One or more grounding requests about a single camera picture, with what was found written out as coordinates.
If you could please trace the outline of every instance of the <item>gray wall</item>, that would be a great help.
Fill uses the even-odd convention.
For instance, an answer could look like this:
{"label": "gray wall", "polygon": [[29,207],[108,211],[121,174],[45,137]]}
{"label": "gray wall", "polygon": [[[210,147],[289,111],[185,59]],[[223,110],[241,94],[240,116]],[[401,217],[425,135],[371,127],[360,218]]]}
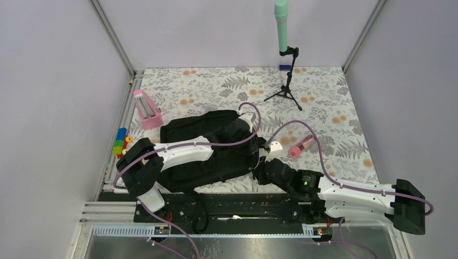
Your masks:
{"label": "gray wall", "polygon": [[[133,66],[278,66],[276,0],[100,0]],[[288,0],[297,66],[343,65],[377,0]]]}
{"label": "gray wall", "polygon": [[65,258],[129,77],[89,1],[0,3],[0,258]]}
{"label": "gray wall", "polygon": [[458,1],[388,1],[347,74],[382,182],[410,180],[436,211],[415,258],[458,254]]}

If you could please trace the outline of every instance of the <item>gray fern pattern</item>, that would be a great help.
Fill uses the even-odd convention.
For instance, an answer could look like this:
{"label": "gray fern pattern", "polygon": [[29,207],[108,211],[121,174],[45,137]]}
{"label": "gray fern pattern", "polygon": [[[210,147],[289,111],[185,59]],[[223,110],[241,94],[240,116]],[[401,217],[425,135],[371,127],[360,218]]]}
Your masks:
{"label": "gray fern pattern", "polygon": [[[243,101],[256,104],[261,112],[259,136],[266,139],[287,121],[308,123],[317,133],[324,153],[325,166],[338,178],[378,183],[371,155],[340,67],[297,67],[293,71],[291,91],[302,106],[299,111],[291,100],[274,97],[286,83],[286,72],[276,67],[226,67],[146,69],[141,89],[161,108],[164,123],[172,119],[201,115],[208,104],[219,110],[236,110]],[[252,111],[248,106],[244,111]],[[144,130],[137,109],[129,135],[160,141],[159,128]],[[283,146],[280,160],[295,169],[322,172],[316,144],[294,159],[289,149],[309,135],[300,124],[285,127],[275,137]],[[161,192],[168,191],[158,185]],[[260,186],[251,174],[196,188],[204,193],[282,192],[274,185]]]}

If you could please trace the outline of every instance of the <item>black tripod stand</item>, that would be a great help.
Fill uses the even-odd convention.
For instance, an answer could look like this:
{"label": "black tripod stand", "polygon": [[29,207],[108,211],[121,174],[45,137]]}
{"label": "black tripod stand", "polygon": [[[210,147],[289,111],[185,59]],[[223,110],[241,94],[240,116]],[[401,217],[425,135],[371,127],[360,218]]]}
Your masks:
{"label": "black tripod stand", "polygon": [[286,80],[286,85],[281,86],[281,91],[270,96],[269,98],[265,99],[264,101],[267,101],[271,99],[274,96],[280,96],[286,99],[293,100],[296,105],[298,106],[298,109],[302,111],[302,107],[298,104],[294,96],[291,94],[291,90],[289,89],[289,83],[291,82],[291,78],[293,77],[293,69],[294,69],[294,62],[296,61],[296,58],[299,56],[299,48],[298,47],[288,47],[288,49],[284,52],[280,52],[280,56],[286,56],[286,55],[293,55],[293,63],[291,64],[291,70],[288,72],[288,79]]}

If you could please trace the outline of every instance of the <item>pink object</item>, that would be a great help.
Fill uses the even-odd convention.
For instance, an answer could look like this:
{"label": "pink object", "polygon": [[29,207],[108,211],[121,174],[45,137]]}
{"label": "pink object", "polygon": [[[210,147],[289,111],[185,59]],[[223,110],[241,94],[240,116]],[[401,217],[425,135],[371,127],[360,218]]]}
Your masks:
{"label": "pink object", "polygon": [[144,129],[151,130],[164,124],[160,109],[157,107],[156,103],[151,100],[148,94],[143,90],[136,90],[133,92],[133,96]]}
{"label": "pink object", "polygon": [[315,143],[315,139],[312,135],[308,135],[303,139],[303,141],[289,150],[289,155],[293,158],[297,158],[302,151],[308,149],[313,143]]}

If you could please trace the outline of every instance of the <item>green cylinder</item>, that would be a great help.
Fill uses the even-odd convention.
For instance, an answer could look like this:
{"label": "green cylinder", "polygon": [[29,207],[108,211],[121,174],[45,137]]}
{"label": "green cylinder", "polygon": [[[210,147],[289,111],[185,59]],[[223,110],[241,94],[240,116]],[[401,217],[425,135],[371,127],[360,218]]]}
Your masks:
{"label": "green cylinder", "polygon": [[288,49],[288,29],[286,26],[288,4],[286,0],[277,0],[274,13],[277,20],[278,48],[280,52],[284,52]]}

